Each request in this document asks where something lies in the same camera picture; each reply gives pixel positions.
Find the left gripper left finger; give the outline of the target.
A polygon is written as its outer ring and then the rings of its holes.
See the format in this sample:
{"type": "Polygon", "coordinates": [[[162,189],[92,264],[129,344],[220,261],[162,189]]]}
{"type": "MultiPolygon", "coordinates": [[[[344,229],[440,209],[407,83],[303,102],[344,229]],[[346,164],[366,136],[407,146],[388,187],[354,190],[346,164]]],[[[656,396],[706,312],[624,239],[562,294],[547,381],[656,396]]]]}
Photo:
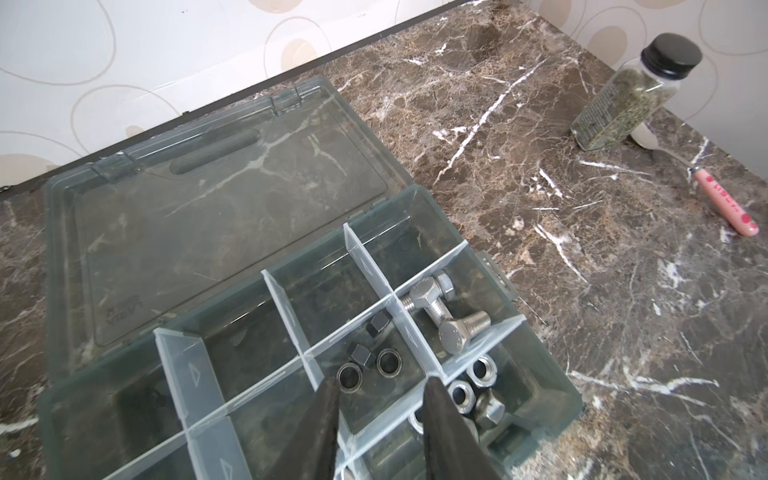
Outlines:
{"type": "Polygon", "coordinates": [[[340,385],[325,378],[297,430],[265,479],[333,479],[340,417],[340,385]]]}

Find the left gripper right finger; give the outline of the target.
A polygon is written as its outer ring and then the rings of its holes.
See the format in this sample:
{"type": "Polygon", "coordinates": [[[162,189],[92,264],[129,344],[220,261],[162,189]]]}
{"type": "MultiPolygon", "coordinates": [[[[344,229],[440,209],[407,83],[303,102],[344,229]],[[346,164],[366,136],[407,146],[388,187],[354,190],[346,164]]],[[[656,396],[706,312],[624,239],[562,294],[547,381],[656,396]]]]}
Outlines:
{"type": "Polygon", "coordinates": [[[422,424],[427,479],[500,479],[439,377],[426,381],[422,424]]]}

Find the silver hex nuts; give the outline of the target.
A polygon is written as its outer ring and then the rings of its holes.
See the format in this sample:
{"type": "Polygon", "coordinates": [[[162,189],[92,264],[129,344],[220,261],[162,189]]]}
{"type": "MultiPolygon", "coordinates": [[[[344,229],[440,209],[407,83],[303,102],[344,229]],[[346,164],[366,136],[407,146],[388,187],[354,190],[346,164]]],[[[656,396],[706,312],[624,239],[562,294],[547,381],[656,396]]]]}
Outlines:
{"type": "Polygon", "coordinates": [[[493,389],[498,373],[495,361],[484,354],[447,386],[454,406],[473,434],[499,426],[506,412],[505,401],[493,389]]]}

